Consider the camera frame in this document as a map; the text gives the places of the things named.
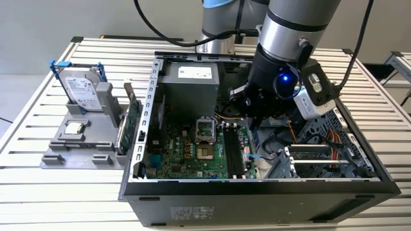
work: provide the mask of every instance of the robotic arm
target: robotic arm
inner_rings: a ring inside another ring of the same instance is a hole
[[[325,77],[318,63],[309,59],[340,0],[272,0],[241,94],[230,92],[237,107],[258,127],[266,117],[277,117],[292,99],[304,119],[333,106],[340,89]]]
[[[257,27],[258,43],[246,82],[229,91],[229,102],[249,118],[249,128],[257,129],[265,118],[289,114],[296,107],[304,119],[329,111],[358,53],[373,0],[368,0],[354,52],[338,85],[329,82],[320,64],[309,56],[340,0],[270,0],[268,9],[268,0],[202,2],[204,40],[194,43],[181,43],[163,36],[146,20],[137,0],[134,5],[146,26],[165,41],[177,46],[195,47],[197,52],[204,53],[232,53],[232,35],[250,33],[250,30],[240,29],[242,21],[248,26],[256,24],[266,12],[264,24]]]

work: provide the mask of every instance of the colored wires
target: colored wires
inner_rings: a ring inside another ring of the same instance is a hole
[[[330,141],[332,143],[337,143],[337,144],[341,143],[341,138],[332,129],[328,130],[325,140]],[[330,148],[330,160],[338,160],[338,152],[333,148]]]

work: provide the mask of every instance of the orange wire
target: orange wire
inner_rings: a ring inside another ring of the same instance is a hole
[[[338,136],[338,134],[336,133],[336,131],[330,130],[336,136],[336,138],[338,139],[338,143],[341,143],[341,138]]]
[[[288,122],[286,122],[286,123],[288,123],[288,127],[289,127],[289,132],[290,132],[293,144],[297,144],[297,143],[296,143],[294,133],[293,133],[293,130],[292,130],[289,121],[290,121],[290,117],[288,117]]]

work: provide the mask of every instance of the gray floor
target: gray floor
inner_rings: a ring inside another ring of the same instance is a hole
[[[0,74],[0,117],[10,121],[18,115],[45,75]],[[0,138],[9,123],[0,120]]]

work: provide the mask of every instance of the cable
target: cable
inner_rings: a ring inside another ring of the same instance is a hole
[[[404,98],[402,102],[400,103],[400,106],[404,106],[406,100],[408,100],[408,97]]]
[[[261,159],[264,159],[264,160],[268,160],[268,161],[272,161],[274,158],[266,158],[266,157],[262,157],[262,156],[260,156],[260,155],[253,155],[253,154],[250,154],[250,153],[246,153],[246,156],[248,157],[252,157],[252,158],[261,158]]]
[[[365,27],[366,27],[366,22],[368,22],[368,18],[369,18],[372,4],[373,4],[373,0],[368,0],[366,10],[365,10],[364,18],[361,20],[361,25],[360,25],[357,43],[356,43],[356,46],[354,46],[354,50],[353,50],[353,54],[352,54],[350,61],[349,61],[349,64],[348,64],[348,68],[346,68],[346,71],[345,71],[344,78],[341,80],[341,83],[337,86],[340,89],[342,89],[342,87],[344,87],[344,85],[348,81],[353,62],[354,62],[357,55],[358,55],[360,45],[361,45],[361,40],[362,40],[362,37],[364,37],[364,32],[365,32]]]
[[[381,84],[381,86],[385,85],[385,83],[392,79],[393,76],[396,76],[396,74],[397,74],[397,72],[393,75],[390,75],[390,77],[385,80],[385,82]]]
[[[296,137],[294,137],[294,133],[293,133],[293,130],[292,130],[292,126],[290,126],[290,117],[288,117],[288,122],[286,122],[286,124],[288,124],[288,128],[289,128],[289,132],[290,132],[290,136],[292,136],[292,141],[293,141],[293,144],[297,144],[297,142],[296,142]]]
[[[5,122],[7,122],[7,123],[13,123],[10,120],[7,120],[7,119],[3,119],[2,117],[0,117],[0,120],[3,120]]]
[[[292,144],[292,142],[285,141],[285,140],[282,140],[282,139],[280,139],[280,138],[277,137],[277,135],[278,135],[282,131],[286,131],[286,128],[285,128],[285,127],[284,127],[284,128],[277,128],[277,129],[274,129],[274,131],[268,135],[268,137],[265,138],[265,140],[261,142],[260,147],[261,147],[261,149],[262,149],[262,151],[264,151],[265,153],[268,153],[268,154],[273,153],[270,146],[268,145],[270,151],[268,151],[268,150],[266,150],[266,147],[265,147],[265,146],[266,146],[266,143],[268,143],[270,140],[278,142],[278,143],[280,143],[281,145],[284,145],[284,146],[288,146],[289,144]]]
[[[242,119],[242,117],[238,117],[238,114],[236,114],[236,115],[233,115],[232,117],[229,117],[229,116],[222,116],[222,115],[220,115],[217,112],[214,112],[214,115],[216,115],[217,117],[220,117],[221,119],[225,119],[225,120],[230,120],[230,119]]]
[[[226,35],[236,35],[236,34],[250,34],[253,33],[253,29],[238,29],[238,30],[229,30],[229,31],[225,31],[225,32],[221,32],[218,33],[217,35],[201,40],[201,41],[197,41],[197,42],[193,42],[193,43],[181,43],[181,42],[177,42],[174,41],[173,39],[170,39],[169,37],[166,37],[165,35],[161,34],[161,32],[154,28],[154,26],[150,24],[150,22],[147,21],[143,13],[142,13],[142,10],[141,10],[141,7],[139,7],[139,4],[138,4],[138,1],[134,0],[134,6],[135,6],[135,10],[138,12],[138,15],[145,23],[145,25],[147,26],[147,28],[154,32],[155,35],[158,35],[159,38],[162,38],[166,42],[169,42],[170,44],[175,45],[175,46],[179,46],[179,47],[195,47],[195,46],[199,46],[208,42],[210,42],[212,40],[216,40],[218,38],[222,38],[224,36]]]

